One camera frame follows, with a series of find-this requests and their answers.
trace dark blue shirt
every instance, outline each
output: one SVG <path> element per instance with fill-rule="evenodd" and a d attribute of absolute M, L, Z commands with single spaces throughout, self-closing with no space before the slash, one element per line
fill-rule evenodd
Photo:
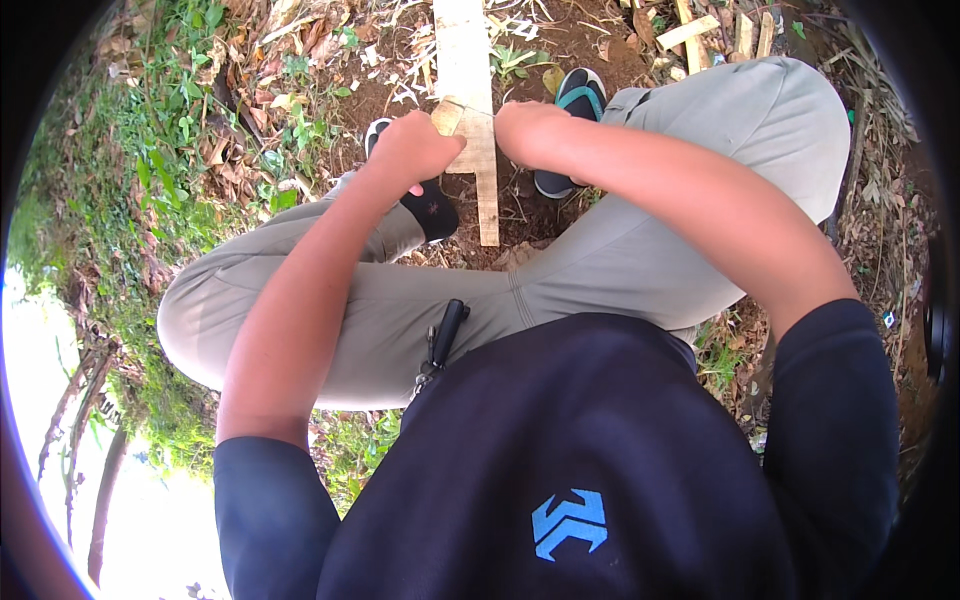
<path fill-rule="evenodd" d="M 796 598 L 849 593 L 893 520 L 897 403 L 870 312 L 818 308 L 780 341 L 761 468 L 637 319 L 581 314 L 450 366 L 340 522 L 310 457 L 214 455 L 245 598 Z"/>

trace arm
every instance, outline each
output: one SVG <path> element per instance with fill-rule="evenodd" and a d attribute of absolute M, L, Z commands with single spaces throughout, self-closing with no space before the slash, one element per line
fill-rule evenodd
<path fill-rule="evenodd" d="M 539 103 L 505 105 L 494 127 L 514 162 L 596 185 L 666 223 L 766 309 L 778 338 L 814 308 L 857 298 L 820 230 L 774 184 L 731 158 Z"/>
<path fill-rule="evenodd" d="M 217 419 L 217 443 L 272 438 L 306 449 L 310 411 L 326 379 L 364 241 L 407 189 L 463 150 L 423 112 L 395 120 L 367 164 L 306 232 L 263 288 L 237 334 Z M 290 310 L 292 299 L 310 310 Z"/>

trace grey trousers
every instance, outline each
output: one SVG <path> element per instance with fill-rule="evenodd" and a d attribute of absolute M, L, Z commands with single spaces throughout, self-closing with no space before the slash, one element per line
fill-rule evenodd
<path fill-rule="evenodd" d="M 805 64 L 780 57 L 718 66 L 653 90 L 621 90 L 603 122 L 730 156 L 779 187 L 816 223 L 833 209 L 850 144 L 846 110 L 830 83 Z M 643 160 L 642 152 L 636 160 Z M 174 365 L 221 389 L 237 330 L 257 294 L 339 189 L 277 215 L 184 269 L 157 318 L 160 342 Z M 318 407 L 405 406 L 426 358 L 427 328 L 440 322 L 453 298 L 471 313 L 450 360 L 580 312 L 628 315 L 682 330 L 744 296 L 670 228 L 612 194 L 511 273 L 389 264 L 422 241 L 416 220 L 400 204 L 368 240 Z M 289 310 L 306 313 L 311 307 L 292 296 Z"/>

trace shirt logo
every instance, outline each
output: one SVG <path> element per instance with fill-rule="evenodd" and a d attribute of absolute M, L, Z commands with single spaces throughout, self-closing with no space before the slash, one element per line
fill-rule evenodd
<path fill-rule="evenodd" d="M 546 509 L 557 497 L 554 494 L 532 514 L 537 556 L 551 563 L 556 562 L 556 559 L 550 553 L 567 538 L 589 541 L 589 552 L 596 550 L 607 539 L 607 528 L 602 527 L 607 523 L 607 518 L 603 513 L 603 498 L 600 492 L 570 491 L 583 498 L 584 503 L 576 504 L 564 500 L 548 515 Z"/>

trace wooden board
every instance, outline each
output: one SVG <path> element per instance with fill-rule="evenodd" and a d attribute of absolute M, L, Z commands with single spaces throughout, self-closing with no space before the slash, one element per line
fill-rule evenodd
<path fill-rule="evenodd" d="M 760 18 L 760 40 L 756 43 L 756 57 L 762 59 L 770 56 L 770 48 L 774 44 L 774 31 L 777 25 L 774 24 L 774 17 L 769 11 L 764 11 Z"/>
<path fill-rule="evenodd" d="M 464 112 L 455 131 L 467 139 L 467 147 L 446 172 L 476 174 L 480 245 L 499 246 L 496 146 L 490 116 L 493 113 L 490 38 L 483 0 L 434 0 L 433 17 L 437 36 L 437 95 L 455 96 L 473 108 Z"/>
<path fill-rule="evenodd" d="M 674 0 L 677 7 L 677 16 L 680 18 L 680 24 L 686 25 L 693 20 L 693 13 L 690 11 L 689 0 Z M 686 70 L 690 75 L 699 73 L 706 69 L 709 64 L 707 61 L 707 50 L 700 41 L 699 36 L 694 36 L 684 42 L 686 45 Z"/>
<path fill-rule="evenodd" d="M 744 14 L 736 14 L 736 38 L 733 43 L 733 62 L 742 62 L 754 57 L 754 21 Z"/>
<path fill-rule="evenodd" d="M 716 29 L 717 27 L 720 27 L 720 21 L 708 14 L 707 16 L 702 16 L 695 21 L 690 21 L 686 25 L 675 27 L 665 34 L 658 36 L 657 43 L 661 48 L 666 50 L 667 48 L 672 48 L 678 44 L 684 43 L 694 36 L 705 34 L 711 29 Z"/>

